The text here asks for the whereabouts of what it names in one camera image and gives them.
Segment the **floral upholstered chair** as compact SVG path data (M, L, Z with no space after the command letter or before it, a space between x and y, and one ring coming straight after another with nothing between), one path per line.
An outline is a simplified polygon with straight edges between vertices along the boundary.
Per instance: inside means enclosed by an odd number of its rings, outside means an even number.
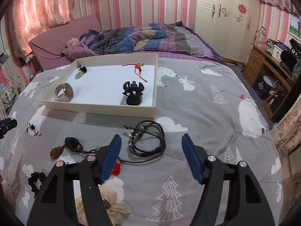
M287 153L300 145L301 100L300 95L287 114L270 131L276 148L284 148Z

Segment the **pink plush toy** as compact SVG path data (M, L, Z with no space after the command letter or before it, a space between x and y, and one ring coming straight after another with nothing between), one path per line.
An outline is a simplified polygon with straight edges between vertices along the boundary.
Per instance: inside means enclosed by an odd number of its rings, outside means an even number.
M78 38L71 38L66 43L66 48L76 47L80 45L80 40Z

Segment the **pink curtain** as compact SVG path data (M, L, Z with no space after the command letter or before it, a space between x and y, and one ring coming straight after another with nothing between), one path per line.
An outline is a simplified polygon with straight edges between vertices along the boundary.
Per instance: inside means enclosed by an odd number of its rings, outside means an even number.
M29 41L45 31L73 19L74 0L13 0L8 8L8 25L14 54L25 58Z

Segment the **framed wedding photo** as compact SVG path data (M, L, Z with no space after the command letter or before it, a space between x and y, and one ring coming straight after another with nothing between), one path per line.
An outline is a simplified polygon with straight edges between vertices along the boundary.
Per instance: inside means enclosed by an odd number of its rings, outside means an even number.
M288 33L300 40L300 36L301 36L300 16L294 16L293 14L290 14Z

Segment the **white shallow tray box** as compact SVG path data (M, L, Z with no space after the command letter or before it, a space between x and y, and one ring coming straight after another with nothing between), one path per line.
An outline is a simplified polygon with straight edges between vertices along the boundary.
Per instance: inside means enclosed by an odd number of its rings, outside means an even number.
M50 109L116 116L155 116L158 56L152 53L80 58L68 66L42 99ZM144 85L139 106L126 103L125 82Z

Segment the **black bag on desk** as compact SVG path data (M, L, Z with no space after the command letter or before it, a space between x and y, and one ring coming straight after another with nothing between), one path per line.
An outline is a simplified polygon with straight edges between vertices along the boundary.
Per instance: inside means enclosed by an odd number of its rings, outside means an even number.
M293 70L300 59L300 43L294 38L289 40L291 49L281 52L281 66L288 74L292 75Z

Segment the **grey polar bear quilt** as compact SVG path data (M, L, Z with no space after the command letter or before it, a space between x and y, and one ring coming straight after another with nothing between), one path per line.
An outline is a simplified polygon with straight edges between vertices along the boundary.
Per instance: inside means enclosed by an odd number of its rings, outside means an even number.
M13 212L27 223L35 198L28 185L31 173L49 173L50 151L67 137L85 150L122 139L121 172L109 181L130 207L124 225L189 225L203 186L193 178L182 150L188 134L195 145L230 164L245 161L269 202L274 221L283 204L282 171L269 127L255 101L227 66L194 60L158 60L154 121L165 133L162 157L142 164L128 149L131 128L141 118L51 110L42 98L66 66L38 74L16 100L11 117L17 127L1 140L1 190ZM26 133L33 124L41 136Z

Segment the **red cord orange bead pendant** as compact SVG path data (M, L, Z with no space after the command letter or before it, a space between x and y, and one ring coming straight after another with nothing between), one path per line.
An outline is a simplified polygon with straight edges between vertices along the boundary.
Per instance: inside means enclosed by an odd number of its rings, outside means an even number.
M98 170L100 178L106 180L111 175L114 165L118 159L120 147L101 147L97 152Z

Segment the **black hair claw clip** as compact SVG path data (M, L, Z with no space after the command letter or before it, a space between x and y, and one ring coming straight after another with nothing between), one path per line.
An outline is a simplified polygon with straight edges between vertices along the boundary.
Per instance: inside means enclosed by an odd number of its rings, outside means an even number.
M141 82L137 84L136 81L132 83L127 81L123 85L123 90L122 94L127 97L127 105L139 106L141 104L144 91L144 85Z

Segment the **cream flower hair accessory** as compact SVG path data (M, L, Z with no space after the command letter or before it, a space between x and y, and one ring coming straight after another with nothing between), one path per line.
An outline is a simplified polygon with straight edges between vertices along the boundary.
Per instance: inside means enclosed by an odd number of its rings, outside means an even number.
M112 225L122 225L123 220L130 213L130 207L124 202L117 202L117 194L110 186L101 185L99 190ZM75 207L79 223L88 225L81 196L75 200Z

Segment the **striped purple blue blanket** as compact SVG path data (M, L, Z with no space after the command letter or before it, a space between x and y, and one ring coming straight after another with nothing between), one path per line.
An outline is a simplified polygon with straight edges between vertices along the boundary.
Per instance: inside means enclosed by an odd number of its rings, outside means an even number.
M222 57L192 29L182 22L149 23L143 26L95 31L90 29L79 40L97 55L125 54L139 51L169 52L198 58Z

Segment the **pink headboard cushion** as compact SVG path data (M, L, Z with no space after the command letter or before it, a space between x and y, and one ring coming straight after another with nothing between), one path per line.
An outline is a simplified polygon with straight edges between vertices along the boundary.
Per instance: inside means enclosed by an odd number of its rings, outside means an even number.
M74 19L67 24L51 28L29 41L42 71L71 64L61 53L66 43L72 38L79 38L90 29L100 31L100 23L96 15Z

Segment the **black scrunchie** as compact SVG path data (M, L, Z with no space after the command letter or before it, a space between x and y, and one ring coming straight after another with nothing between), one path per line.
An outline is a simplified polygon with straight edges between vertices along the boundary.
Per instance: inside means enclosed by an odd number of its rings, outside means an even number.
M31 191L34 193L34 198L37 197L40 189L37 187L37 182L40 182L41 185L46 180L45 173L33 172L31 173L30 177L28 178L27 182L28 185L31 187Z

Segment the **wooden desk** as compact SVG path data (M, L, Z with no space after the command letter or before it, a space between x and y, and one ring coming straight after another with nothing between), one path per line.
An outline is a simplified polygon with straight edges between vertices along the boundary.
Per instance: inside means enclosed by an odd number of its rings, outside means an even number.
M252 44L243 77L263 100L262 107L272 122L285 115L283 106L292 90L291 77L268 53Z

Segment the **white drum under desk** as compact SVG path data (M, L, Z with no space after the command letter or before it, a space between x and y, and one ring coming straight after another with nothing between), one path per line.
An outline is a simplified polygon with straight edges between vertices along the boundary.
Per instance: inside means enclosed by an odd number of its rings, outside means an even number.
M271 91L278 87L279 80L275 80L271 76L259 76L255 82L254 90L260 99L266 99Z

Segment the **desk lamp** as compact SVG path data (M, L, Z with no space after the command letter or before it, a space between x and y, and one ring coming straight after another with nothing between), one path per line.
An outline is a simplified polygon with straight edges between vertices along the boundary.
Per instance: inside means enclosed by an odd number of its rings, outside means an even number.
M265 27L261 26L261 27L256 31L255 36L254 36L253 41L252 41L253 44L256 44L257 38L258 38L258 36L259 36L260 34L263 35L263 36L266 36L266 29L265 29Z

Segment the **purple dotted bed sheet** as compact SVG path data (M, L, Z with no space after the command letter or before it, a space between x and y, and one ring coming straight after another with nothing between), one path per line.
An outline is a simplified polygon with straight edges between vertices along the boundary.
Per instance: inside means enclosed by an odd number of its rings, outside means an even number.
M184 54L176 54L176 53L169 53L169 52L151 52L151 51L139 51L134 53L152 53L157 54L159 58L167 58L167 59L179 59L179 60L194 60L194 61L200 61L200 62L215 62L224 65L225 62L223 59L208 59L208 58L198 58L190 55L184 55ZM62 57L59 59L54 60L52 65L50 66L50 69L52 68L58 68L61 66L66 66L72 64L72 61L68 60L67 57Z

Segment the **white wardrobe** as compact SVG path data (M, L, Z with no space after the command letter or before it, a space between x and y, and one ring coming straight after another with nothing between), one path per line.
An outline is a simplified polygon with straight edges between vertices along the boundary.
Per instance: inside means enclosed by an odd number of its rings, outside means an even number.
M194 30L223 58L245 64L259 12L259 0L197 0Z

